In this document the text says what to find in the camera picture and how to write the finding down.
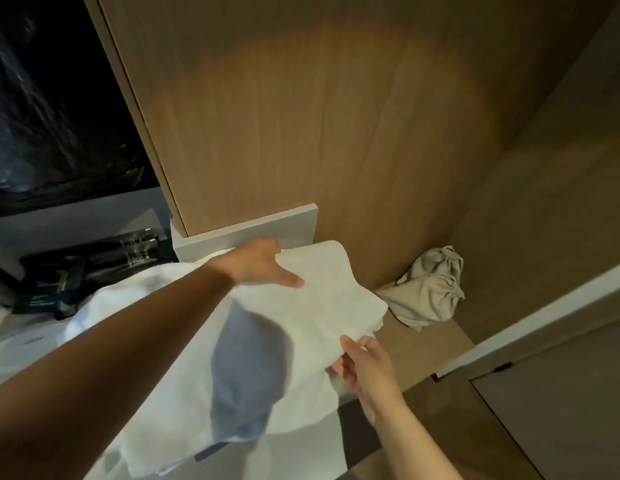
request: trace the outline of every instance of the floor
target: floor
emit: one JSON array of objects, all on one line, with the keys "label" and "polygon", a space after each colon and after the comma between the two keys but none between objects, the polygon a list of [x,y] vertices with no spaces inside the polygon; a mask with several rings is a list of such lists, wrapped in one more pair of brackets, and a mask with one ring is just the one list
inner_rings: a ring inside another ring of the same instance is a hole
[{"label": "floor", "polygon": [[[461,373],[452,373],[438,383],[428,378],[408,389],[404,397],[466,480],[541,480]],[[370,453],[342,476],[343,480],[389,478],[392,475],[381,449]]]}]

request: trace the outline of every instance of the beige cloth bag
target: beige cloth bag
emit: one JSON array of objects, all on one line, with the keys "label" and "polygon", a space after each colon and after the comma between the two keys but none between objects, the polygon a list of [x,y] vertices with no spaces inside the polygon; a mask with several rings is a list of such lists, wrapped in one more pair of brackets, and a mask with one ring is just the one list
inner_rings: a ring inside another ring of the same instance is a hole
[{"label": "beige cloth bag", "polygon": [[427,250],[417,258],[397,284],[377,292],[397,319],[417,330],[450,320],[459,300],[464,260],[452,246]]}]

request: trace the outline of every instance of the white towel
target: white towel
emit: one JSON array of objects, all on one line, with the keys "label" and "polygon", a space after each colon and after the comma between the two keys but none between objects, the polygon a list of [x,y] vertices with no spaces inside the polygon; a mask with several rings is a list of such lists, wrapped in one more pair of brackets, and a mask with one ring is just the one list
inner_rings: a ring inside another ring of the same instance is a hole
[{"label": "white towel", "polygon": [[427,250],[419,256],[396,286],[379,290],[397,319],[416,330],[450,320],[459,300],[464,260],[452,246]]},{"label": "white towel", "polygon": [[[97,291],[63,341],[204,261],[156,266]],[[277,262],[305,286],[240,285],[221,301],[109,448],[120,450],[130,475],[160,472],[221,441],[302,428],[337,409],[325,369],[342,354],[339,337],[378,330],[387,306],[357,284],[336,241],[285,250]]]}]

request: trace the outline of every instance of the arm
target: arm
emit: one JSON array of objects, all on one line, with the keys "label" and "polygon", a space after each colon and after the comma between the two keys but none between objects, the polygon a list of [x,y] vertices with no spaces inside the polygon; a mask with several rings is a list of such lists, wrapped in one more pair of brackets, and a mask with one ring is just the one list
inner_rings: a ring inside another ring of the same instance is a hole
[{"label": "arm", "polygon": [[81,479],[219,301],[244,281],[299,287],[273,239],[155,291],[0,385],[0,479]]},{"label": "arm", "polygon": [[341,346],[345,354],[333,368],[359,396],[396,478],[462,480],[406,405],[390,357],[377,339],[363,337],[354,342],[344,335]]}]

